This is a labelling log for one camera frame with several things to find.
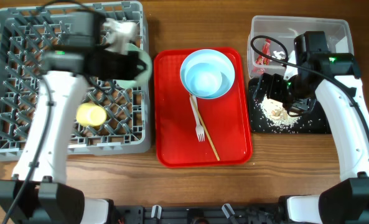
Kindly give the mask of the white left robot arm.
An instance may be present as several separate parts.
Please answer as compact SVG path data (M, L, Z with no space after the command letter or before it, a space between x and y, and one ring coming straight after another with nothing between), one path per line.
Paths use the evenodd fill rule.
M0 180L0 207L15 223L118 223L110 199L86 198L66 183L68 144L91 79L127 89L152 73L151 58L134 41L137 24L91 9L72 14L62 44L45 53L34 117L9 180Z

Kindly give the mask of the white napkin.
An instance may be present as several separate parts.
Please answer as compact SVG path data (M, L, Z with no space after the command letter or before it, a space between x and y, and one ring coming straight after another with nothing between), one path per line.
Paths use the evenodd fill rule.
M276 60L285 61L288 59L287 53L285 51L277 51L274 50L272 54L272 58L275 58Z

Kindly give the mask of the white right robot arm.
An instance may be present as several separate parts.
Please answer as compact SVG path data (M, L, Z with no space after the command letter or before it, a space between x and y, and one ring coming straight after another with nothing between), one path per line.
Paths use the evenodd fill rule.
M317 100L329 122L340 164L340 183L319 195L282 196L281 222L369 223L369 113L361 73L350 53L333 53L322 31L294 39L297 74L264 73L258 86L303 116Z

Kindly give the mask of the light green bowl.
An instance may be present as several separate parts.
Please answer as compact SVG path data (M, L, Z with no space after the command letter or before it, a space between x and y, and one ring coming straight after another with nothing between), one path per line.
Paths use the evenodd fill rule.
M128 50L128 54L135 53L137 57L132 69L128 73L128 79L118 78L116 84L123 89L147 84L152 75L151 57L146 51L141 50L134 44L126 44L126 49Z

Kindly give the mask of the yellow plastic cup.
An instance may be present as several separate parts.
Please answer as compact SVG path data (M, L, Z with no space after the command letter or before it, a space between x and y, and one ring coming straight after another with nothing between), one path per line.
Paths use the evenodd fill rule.
M93 103L83 103L77 109L76 120L82 126L100 126L107 119L103 107Z

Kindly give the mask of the white plastic fork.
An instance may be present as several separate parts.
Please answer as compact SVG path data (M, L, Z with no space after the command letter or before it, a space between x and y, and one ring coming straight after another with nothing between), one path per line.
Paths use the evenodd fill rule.
M194 118L195 118L195 123L196 123L195 132L197 135L197 139L199 142L203 142L205 140L205 131L204 131L203 126L200 123L200 118L197 113L197 108L198 108L197 99L194 95L190 95L190 104L191 104L192 111L193 111Z

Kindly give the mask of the small light blue bowl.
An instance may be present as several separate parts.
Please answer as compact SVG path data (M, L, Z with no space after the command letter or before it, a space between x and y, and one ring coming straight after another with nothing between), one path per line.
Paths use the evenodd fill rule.
M232 64L196 63L182 75L182 83L187 91L202 99L215 99L225 95L234 80Z

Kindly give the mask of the large light blue plate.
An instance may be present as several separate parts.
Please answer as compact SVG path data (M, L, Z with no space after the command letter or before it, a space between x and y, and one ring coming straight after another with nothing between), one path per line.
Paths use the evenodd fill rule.
M192 52L190 55L188 55L185 58L185 60L182 62L182 65L180 67L181 82L182 82L182 75L187 69L189 69L191 66L195 65L196 63L202 63L202 62L233 65L233 63L230 61L230 59L226 55L224 55L223 53L217 50L212 50L212 49L196 50Z

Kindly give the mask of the red snack wrapper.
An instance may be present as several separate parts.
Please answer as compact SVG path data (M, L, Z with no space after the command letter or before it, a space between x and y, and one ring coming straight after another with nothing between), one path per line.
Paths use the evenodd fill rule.
M265 39L263 48L261 50L262 53L270 56L271 55L270 49L269 49L270 45L271 45L271 41L268 40L268 39ZM257 65L269 65L270 59L268 59L268 58L266 58L262 55L259 55L258 58L255 60L255 63ZM266 69L263 68L263 67L255 67L252 70L253 73L260 74L260 75L263 74L265 71L266 71Z

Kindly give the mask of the wooden chopstick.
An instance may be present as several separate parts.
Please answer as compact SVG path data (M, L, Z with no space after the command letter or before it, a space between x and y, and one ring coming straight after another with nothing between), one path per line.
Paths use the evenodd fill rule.
M209 142L209 144L210 144L210 146L211 146L211 148L212 148L212 151L213 151L213 153L214 153L214 155L215 155L216 160L217 160L217 161L220 161L220 156L218 155L218 152L217 152L217 150L216 150L216 148L215 148L215 145L214 145L214 143L213 143L213 141L212 141L212 139L211 139L211 137L210 137L210 135L209 135L209 132L208 132L208 130L207 130L207 127L206 127L206 125L205 125L205 123L204 123L204 121L203 121L203 119L202 119L202 117L201 117L201 114L200 114L200 112L199 112L199 108L197 108L197 113L198 113L198 116L199 116L199 118L200 118L200 123L201 123L201 125L203 126L204 131L205 131L205 140L204 140L204 141L208 140L208 142Z

